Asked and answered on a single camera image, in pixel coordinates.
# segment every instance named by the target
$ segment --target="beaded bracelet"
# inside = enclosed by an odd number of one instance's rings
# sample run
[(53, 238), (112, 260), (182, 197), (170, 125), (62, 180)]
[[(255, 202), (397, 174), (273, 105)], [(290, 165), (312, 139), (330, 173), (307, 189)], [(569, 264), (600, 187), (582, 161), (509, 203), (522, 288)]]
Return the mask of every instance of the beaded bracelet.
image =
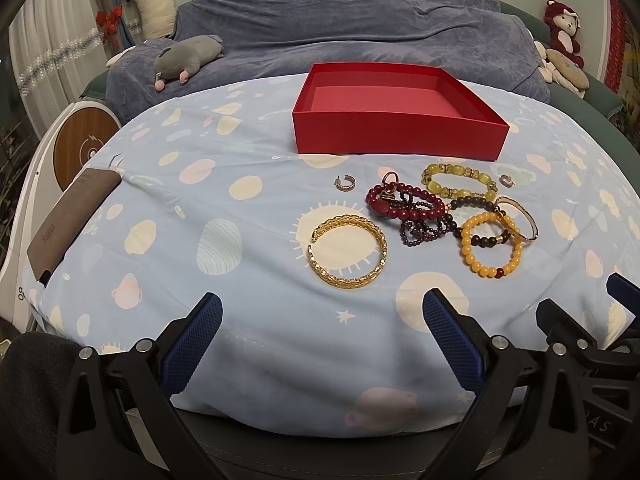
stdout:
[[(442, 187), (434, 179), (433, 175), (438, 173), (450, 173), (457, 176), (466, 176), (477, 180), (481, 184), (487, 186), (488, 191), (486, 193), (476, 193), (469, 191), (468, 189), (456, 189), (454, 187)], [(430, 164), (422, 172), (422, 183), (433, 194), (440, 195), (443, 198), (452, 197), (464, 197), (464, 196), (478, 196), (487, 199), (489, 202), (495, 200), (498, 192), (498, 187), (492, 178), (486, 173), (480, 173), (478, 170), (472, 170), (471, 168), (464, 168), (459, 164)]]
[[(483, 209), (486, 209), (489, 213), (499, 211), (502, 215), (507, 214), (504, 211), (501, 211), (499, 208), (496, 209), (496, 205), (493, 202), (489, 202), (488, 200), (484, 199), (481, 196), (467, 195), (465, 197), (456, 198), (449, 203), (449, 209), (451, 210), (457, 209), (459, 207), (462, 207), (463, 205), (481, 207)], [(453, 231), (453, 235), (458, 239), (462, 238), (462, 227), (458, 227), (455, 231)], [(499, 236), (491, 236), (491, 237), (483, 236), (482, 238), (479, 237), (478, 235), (472, 236), (471, 245), (480, 246), (480, 247), (494, 247), (497, 244), (506, 243), (510, 237), (511, 237), (511, 234), (509, 232), (509, 229), (505, 227), (502, 231), (502, 234)]]
[(471, 229), (478, 224), (490, 221), (500, 221), (500, 224), (504, 225), (510, 218), (501, 213), (482, 213), (476, 216), (472, 216), (462, 225), (462, 239), (460, 240), (461, 252), (465, 257), (465, 263), (471, 267), (473, 272), (477, 272), (478, 276), (482, 278), (501, 278), (507, 274), (511, 274), (516, 267), (520, 264), (520, 257), (522, 256), (522, 250), (524, 243), (518, 242), (513, 246), (513, 253), (511, 253), (511, 260), (508, 264), (498, 267), (485, 267), (476, 260), (476, 257), (471, 252)]
[[(396, 176), (396, 181), (386, 182), (391, 174)], [(442, 199), (427, 190), (398, 182), (398, 174), (394, 172), (387, 173), (382, 184), (369, 189), (365, 202), (382, 218), (400, 219), (400, 238), (408, 247), (430, 242), (458, 227)], [(435, 221), (436, 227), (428, 225), (428, 220)], [(409, 240), (407, 233), (414, 239)]]
[(316, 227), (311, 233), (311, 241), (317, 242), (318, 238), (325, 234), (327, 231), (345, 225), (353, 225), (364, 229), (365, 231), (368, 231), (378, 242), (378, 245), (380, 246), (380, 261), (371, 272), (359, 278), (339, 278), (338, 276), (334, 276), (328, 273), (320, 266), (320, 264), (318, 264), (313, 254), (311, 245), (308, 245), (306, 247), (306, 255), (309, 258), (309, 264), (311, 264), (311, 268), (324, 282), (327, 282), (329, 285), (336, 286), (338, 288), (359, 288), (361, 286), (368, 285), (373, 280), (375, 280), (380, 272), (382, 272), (382, 269), (385, 267), (386, 239), (380, 228), (372, 221), (367, 220), (363, 216), (341, 215), (329, 218), (328, 220), (322, 222), (318, 227)]

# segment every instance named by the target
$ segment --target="silver hoop earring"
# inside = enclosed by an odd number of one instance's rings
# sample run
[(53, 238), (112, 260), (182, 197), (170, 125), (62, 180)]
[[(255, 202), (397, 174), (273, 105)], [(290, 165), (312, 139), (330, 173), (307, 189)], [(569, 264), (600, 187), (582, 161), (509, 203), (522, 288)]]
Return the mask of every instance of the silver hoop earring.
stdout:
[(343, 186), (342, 183), (340, 182), (340, 175), (338, 175), (338, 178), (334, 180), (334, 186), (337, 187), (340, 191), (351, 191), (355, 189), (356, 187), (355, 178), (353, 178), (351, 175), (345, 175), (344, 179), (350, 182), (351, 184), (349, 184), (348, 186)]

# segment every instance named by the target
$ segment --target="blue gripper pad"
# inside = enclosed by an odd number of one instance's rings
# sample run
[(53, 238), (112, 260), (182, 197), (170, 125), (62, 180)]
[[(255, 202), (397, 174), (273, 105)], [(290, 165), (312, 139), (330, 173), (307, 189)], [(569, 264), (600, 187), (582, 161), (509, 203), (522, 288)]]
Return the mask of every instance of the blue gripper pad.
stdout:
[(215, 294), (205, 294), (194, 311), (162, 360), (160, 388), (167, 397), (186, 388), (222, 323), (222, 301)]
[(640, 288), (617, 272), (607, 278), (607, 294), (634, 316), (640, 316)]
[(422, 315), (460, 386), (479, 395), (484, 389), (484, 359), (447, 303), (432, 289), (422, 299)]

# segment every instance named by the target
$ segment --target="red ribbon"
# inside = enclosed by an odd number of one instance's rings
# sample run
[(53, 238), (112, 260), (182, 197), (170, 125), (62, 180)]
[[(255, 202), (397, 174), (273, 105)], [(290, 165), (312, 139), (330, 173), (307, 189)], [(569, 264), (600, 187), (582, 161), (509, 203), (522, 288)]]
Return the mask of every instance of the red ribbon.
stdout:
[[(99, 10), (95, 15), (95, 23), (102, 28), (102, 42), (106, 43), (109, 36), (114, 36), (118, 31), (118, 20), (122, 16), (122, 6), (113, 7), (111, 12)], [(118, 40), (113, 40), (114, 46), (118, 47)]]

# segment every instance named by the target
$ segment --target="screw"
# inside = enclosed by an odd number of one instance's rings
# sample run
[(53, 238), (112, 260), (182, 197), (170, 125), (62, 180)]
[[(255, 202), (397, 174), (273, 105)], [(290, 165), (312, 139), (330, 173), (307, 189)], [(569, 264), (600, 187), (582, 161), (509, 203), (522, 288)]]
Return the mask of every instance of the screw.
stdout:
[(554, 343), (551, 347), (556, 355), (564, 355), (566, 354), (566, 346), (562, 343)]
[(136, 350), (140, 353), (149, 352), (153, 348), (154, 342), (151, 339), (141, 339), (136, 343)]
[(507, 338), (501, 335), (497, 335), (492, 337), (491, 344), (494, 345), (498, 350), (504, 350), (509, 346), (509, 341)]
[(81, 359), (88, 359), (89, 357), (91, 357), (94, 354), (94, 349), (92, 349), (90, 346), (85, 346), (80, 353), (78, 354), (78, 356)]

